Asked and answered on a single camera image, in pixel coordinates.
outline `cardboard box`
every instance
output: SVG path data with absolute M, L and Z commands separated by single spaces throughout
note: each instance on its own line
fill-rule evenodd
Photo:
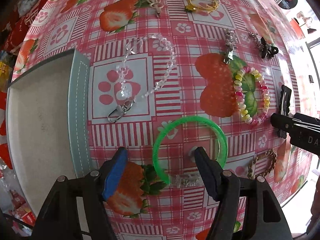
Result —
M 14 170 L 38 215 L 60 175 L 89 173 L 89 60 L 72 49 L 46 59 L 9 87 L 7 138 Z

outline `metal lobster clasp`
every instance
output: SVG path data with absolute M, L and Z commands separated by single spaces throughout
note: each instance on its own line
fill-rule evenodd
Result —
M 124 116 L 133 106 L 133 100 L 126 100 L 123 105 L 117 105 L 116 109 L 113 110 L 109 115 L 108 115 L 108 120 L 109 122 L 115 123 L 118 121 L 122 116 Z

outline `green plastic bangle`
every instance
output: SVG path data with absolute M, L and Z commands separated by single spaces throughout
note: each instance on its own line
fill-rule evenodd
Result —
M 214 133 L 217 136 L 218 142 L 219 142 L 219 153 L 218 153 L 217 162 L 220 164 L 220 166 L 222 168 L 226 164 L 226 160 L 227 160 L 227 156 L 228 156 L 228 142 L 227 142 L 227 138 L 224 135 L 221 128 L 215 122 L 213 122 L 207 118 L 204 118 L 204 117 L 200 117 L 200 116 L 182 117 L 182 118 L 175 120 L 175 121 L 169 123 L 168 125 L 166 125 L 166 127 L 164 127 L 164 129 L 159 133 L 155 143 L 153 144 L 153 149 L 152 149 L 153 165 L 154 165 L 156 173 L 158 174 L 160 179 L 167 184 L 170 184 L 171 180 L 170 180 L 168 174 L 166 174 L 164 172 L 164 170 L 160 167 L 159 158 L 158 158 L 158 151 L 159 151 L 161 142 L 164 139 L 164 137 L 172 129 L 174 129 L 178 125 L 183 124 L 183 123 L 187 123 L 187 122 L 200 122 L 200 123 L 203 123 L 203 124 L 209 126 L 214 131 Z

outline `clear plastic item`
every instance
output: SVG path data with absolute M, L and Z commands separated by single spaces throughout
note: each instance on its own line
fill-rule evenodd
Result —
M 203 187 L 204 183 L 199 172 L 193 174 L 169 175 L 171 185 L 175 188 Z
M 7 164 L 0 158 L 0 171 L 5 170 L 7 168 Z
M 4 177 L 0 178 L 0 208 L 2 211 L 6 211 L 12 208 L 12 202 L 8 191 L 8 185 L 6 184 Z

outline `gold hair clip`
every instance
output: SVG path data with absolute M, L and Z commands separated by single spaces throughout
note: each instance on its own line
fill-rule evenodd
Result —
M 185 6 L 187 12 L 195 12 L 197 10 L 212 12 L 219 7 L 220 0 L 210 0 L 212 3 L 207 4 L 207 7 L 202 7 L 200 5 L 194 5 L 191 2 L 192 0 L 187 0 L 188 5 Z

